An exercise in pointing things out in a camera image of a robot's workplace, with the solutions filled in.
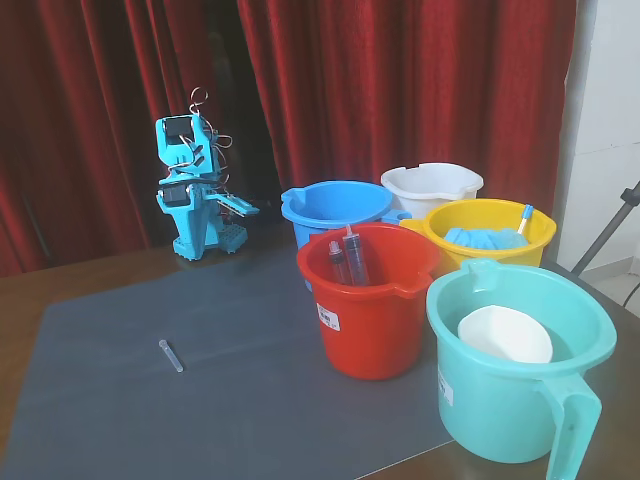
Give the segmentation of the cyan gripper body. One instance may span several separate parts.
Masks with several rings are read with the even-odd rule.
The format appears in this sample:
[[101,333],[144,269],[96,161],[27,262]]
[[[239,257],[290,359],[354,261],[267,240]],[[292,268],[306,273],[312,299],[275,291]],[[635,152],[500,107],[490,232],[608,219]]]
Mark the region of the cyan gripper body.
[[216,214],[216,207],[212,200],[206,200],[207,194],[215,192],[216,184],[209,181],[178,182],[160,185],[156,200],[161,211],[173,215],[180,208],[188,210],[207,211],[209,216]]

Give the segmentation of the cyan gripper finger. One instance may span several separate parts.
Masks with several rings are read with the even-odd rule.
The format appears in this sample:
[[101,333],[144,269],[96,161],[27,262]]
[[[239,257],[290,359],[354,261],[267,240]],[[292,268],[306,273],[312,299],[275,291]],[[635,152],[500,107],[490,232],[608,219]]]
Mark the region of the cyan gripper finger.
[[195,244],[198,248],[215,248],[219,244],[217,221],[219,208],[213,201],[204,202],[195,210]]
[[194,240],[194,211],[174,211],[172,217],[178,231],[174,246],[193,247]]

